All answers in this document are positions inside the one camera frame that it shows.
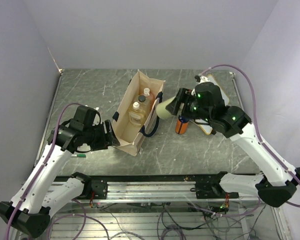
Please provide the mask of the yellow bottle with beige cap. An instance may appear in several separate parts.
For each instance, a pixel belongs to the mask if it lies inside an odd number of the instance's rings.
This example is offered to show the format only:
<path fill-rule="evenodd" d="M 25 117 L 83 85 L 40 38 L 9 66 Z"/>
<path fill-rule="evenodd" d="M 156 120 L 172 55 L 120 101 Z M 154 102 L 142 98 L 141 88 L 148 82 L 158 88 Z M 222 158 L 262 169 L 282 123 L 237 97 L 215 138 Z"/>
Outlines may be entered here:
<path fill-rule="evenodd" d="M 171 97 L 165 101 L 162 101 L 161 103 L 159 103 L 156 107 L 156 114 L 157 116 L 162 119 L 162 120 L 166 120 L 169 118 L 172 118 L 173 115 L 166 109 L 166 107 L 168 106 L 168 104 L 170 104 L 173 100 L 175 99 L 175 97 Z"/>

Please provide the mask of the beige canvas tote bag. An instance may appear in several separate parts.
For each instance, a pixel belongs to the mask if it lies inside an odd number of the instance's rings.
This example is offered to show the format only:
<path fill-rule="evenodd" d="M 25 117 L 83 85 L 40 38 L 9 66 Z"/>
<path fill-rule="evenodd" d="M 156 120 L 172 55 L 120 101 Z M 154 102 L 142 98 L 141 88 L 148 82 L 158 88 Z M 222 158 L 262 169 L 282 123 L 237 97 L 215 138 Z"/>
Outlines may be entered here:
<path fill-rule="evenodd" d="M 156 107 L 162 102 L 164 83 L 140 70 L 132 77 L 112 117 L 119 150 L 136 156 L 145 138 L 155 134 L 160 120 Z"/>

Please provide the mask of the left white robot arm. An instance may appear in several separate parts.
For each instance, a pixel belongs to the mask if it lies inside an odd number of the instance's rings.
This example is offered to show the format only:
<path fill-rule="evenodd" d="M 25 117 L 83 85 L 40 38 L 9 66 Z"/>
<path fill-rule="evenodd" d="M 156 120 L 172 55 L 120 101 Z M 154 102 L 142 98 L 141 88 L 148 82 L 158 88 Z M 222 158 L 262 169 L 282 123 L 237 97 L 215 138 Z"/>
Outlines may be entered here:
<path fill-rule="evenodd" d="M 78 104 L 74 117 L 56 122 L 41 159 L 20 190 L 10 201 L 0 202 L 0 217 L 10 228 L 35 239 L 48 228 L 51 218 L 69 201 L 86 199 L 93 193 L 92 179 L 73 173 L 55 191 L 48 192 L 61 168 L 78 148 L 87 145 L 91 152 L 119 146 L 110 120 L 102 120 L 98 110 Z"/>

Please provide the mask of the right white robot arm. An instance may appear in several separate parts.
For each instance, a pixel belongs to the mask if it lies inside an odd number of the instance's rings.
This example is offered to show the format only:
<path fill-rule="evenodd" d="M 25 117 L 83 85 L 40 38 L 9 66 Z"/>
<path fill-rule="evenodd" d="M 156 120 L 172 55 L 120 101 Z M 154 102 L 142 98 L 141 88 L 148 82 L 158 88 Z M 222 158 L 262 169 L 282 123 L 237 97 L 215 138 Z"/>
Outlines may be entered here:
<path fill-rule="evenodd" d="M 300 186 L 300 167 L 294 167 L 267 146 L 257 134 L 251 118 L 238 106 L 225 104 L 219 86 L 198 84 L 193 90 L 180 88 L 177 95 L 163 103 L 163 110 L 187 120 L 203 120 L 217 133 L 237 144 L 259 167 L 260 174 L 222 173 L 210 186 L 216 198 L 238 192 L 258 196 L 278 208 L 287 203 Z"/>

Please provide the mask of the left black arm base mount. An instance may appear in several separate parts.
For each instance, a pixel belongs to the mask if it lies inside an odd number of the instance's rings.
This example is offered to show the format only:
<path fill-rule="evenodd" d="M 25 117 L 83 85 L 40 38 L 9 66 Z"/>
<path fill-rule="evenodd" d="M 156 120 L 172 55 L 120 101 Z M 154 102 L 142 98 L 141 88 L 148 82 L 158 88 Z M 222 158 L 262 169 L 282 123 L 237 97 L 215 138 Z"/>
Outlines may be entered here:
<path fill-rule="evenodd" d="M 107 182 L 98 177 L 91 177 L 75 172 L 64 184 L 66 192 L 70 192 L 71 199 L 105 200 L 108 195 Z"/>

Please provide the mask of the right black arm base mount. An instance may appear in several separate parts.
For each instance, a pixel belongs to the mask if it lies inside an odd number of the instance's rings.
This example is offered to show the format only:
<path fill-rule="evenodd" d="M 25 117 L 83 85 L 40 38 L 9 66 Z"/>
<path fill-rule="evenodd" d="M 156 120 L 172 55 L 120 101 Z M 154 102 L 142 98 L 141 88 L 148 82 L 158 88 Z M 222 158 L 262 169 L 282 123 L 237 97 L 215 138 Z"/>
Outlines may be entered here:
<path fill-rule="evenodd" d="M 239 198 L 238 192 L 225 192 L 219 184 L 210 182 L 196 182 L 190 192 L 195 193 L 197 199 L 230 199 Z"/>

